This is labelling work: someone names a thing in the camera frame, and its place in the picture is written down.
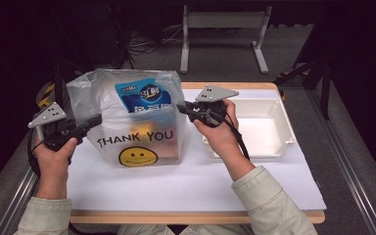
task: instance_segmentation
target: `white tray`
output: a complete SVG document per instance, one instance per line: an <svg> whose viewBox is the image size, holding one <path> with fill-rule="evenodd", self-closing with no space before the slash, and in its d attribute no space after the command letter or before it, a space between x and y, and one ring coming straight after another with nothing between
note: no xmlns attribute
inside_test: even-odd
<svg viewBox="0 0 376 235"><path fill-rule="evenodd" d="M250 158L278 158L297 140L286 110L276 98L233 98L239 131ZM219 158L206 137L203 143L212 158Z"/></svg>

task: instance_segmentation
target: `human hand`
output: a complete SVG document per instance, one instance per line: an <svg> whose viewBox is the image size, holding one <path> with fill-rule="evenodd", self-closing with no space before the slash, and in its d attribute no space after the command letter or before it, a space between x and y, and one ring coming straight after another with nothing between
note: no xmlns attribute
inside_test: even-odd
<svg viewBox="0 0 376 235"><path fill-rule="evenodd" d="M232 122L235 128L238 128L239 122L236 118L235 104L227 99L222 100L227 106L227 115L225 119ZM231 128L224 122L215 128L203 124L198 119L194 120L197 129L209 140L211 148L222 158L226 156L241 154L238 142Z"/></svg>
<svg viewBox="0 0 376 235"><path fill-rule="evenodd" d="M227 106L227 115L225 116L225 119L229 122L232 121L234 127L238 129L239 121L236 118L235 104L226 99L224 99L223 102ZM225 122L222 122L215 128L208 127L197 119L194 120L194 124L209 140L211 148L224 161L233 181L240 179L255 168L255 166L244 157L234 133Z"/></svg>
<svg viewBox="0 0 376 235"><path fill-rule="evenodd" d="M41 177L35 197L43 199L65 199L69 178L69 156L75 150L77 140L70 139L58 152L40 144L34 150L38 159Z"/></svg>

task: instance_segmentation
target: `cable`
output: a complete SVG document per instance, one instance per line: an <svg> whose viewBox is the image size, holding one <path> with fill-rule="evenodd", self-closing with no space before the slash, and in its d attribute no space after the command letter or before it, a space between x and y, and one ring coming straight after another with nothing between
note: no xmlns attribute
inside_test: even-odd
<svg viewBox="0 0 376 235"><path fill-rule="evenodd" d="M234 137L236 138L238 144L240 145L241 150L243 151L243 155L244 155L244 157L246 157L247 160L250 160L250 156L249 156L249 152L247 151L246 144L245 144L244 141L243 141L243 138L242 138L241 133L240 133L240 132L237 130L237 128L234 126L234 123L233 123L233 121L232 121L232 119L231 119L231 116L230 116L229 114L226 114L226 115L230 118L230 120L231 120L231 123L230 123L230 122L229 122L228 120L226 120L224 117L222 117L222 116L216 114L215 112L210 112L210 114L212 114L212 115L214 115L214 116L220 118L222 121L224 121L225 124L228 125L228 127L230 127L231 132L233 132Z"/></svg>
<svg viewBox="0 0 376 235"><path fill-rule="evenodd" d="M31 153L33 154L33 151L34 151L38 146L40 146L42 143L44 143L44 142L41 141L41 142L39 142L39 144L35 145L35 147L32 148Z"/></svg>
<svg viewBox="0 0 376 235"><path fill-rule="evenodd" d="M32 133L33 133L33 129L30 129L28 131L28 137L27 137L27 143L26 143L26 151L28 153L29 158L31 157L31 154L32 154L32 150L31 150Z"/></svg>
<svg viewBox="0 0 376 235"><path fill-rule="evenodd" d="M162 42L161 42L161 44L157 44L157 42L153 41L153 40L150 40L150 41L147 41L147 40L139 41L140 37L142 37L142 38L145 38L145 37L143 37L143 36L133 36L130 39L130 41L129 41L128 50L129 50L129 52L130 52L130 54L132 56L140 56L142 54L151 54L151 53L154 53L155 51L157 51L161 47L167 46L167 45L171 44L172 42L181 42L182 43L181 40L173 38L178 33L180 33L181 30L182 30L182 27L179 30L177 30L170 37L168 37L166 39L163 39ZM137 49L135 49L137 47L144 47L144 48L142 50L137 50Z"/></svg>

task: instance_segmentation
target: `yellow smiley face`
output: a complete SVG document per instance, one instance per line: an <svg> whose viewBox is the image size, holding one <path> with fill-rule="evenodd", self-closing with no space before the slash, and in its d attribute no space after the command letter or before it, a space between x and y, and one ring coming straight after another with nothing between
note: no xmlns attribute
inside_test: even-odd
<svg viewBox="0 0 376 235"><path fill-rule="evenodd" d="M129 147L118 154L118 161L129 167L152 165L158 161L158 155L143 147Z"/></svg>

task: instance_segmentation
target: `sleeve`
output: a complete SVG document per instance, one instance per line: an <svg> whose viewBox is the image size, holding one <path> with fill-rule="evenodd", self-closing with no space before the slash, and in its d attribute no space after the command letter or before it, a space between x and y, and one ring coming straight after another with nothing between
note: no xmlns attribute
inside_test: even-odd
<svg viewBox="0 0 376 235"><path fill-rule="evenodd" d="M317 234L307 216L263 166L232 184L255 234Z"/></svg>
<svg viewBox="0 0 376 235"><path fill-rule="evenodd" d="M72 202L70 199L31 198L21 218L17 235L69 234Z"/></svg>

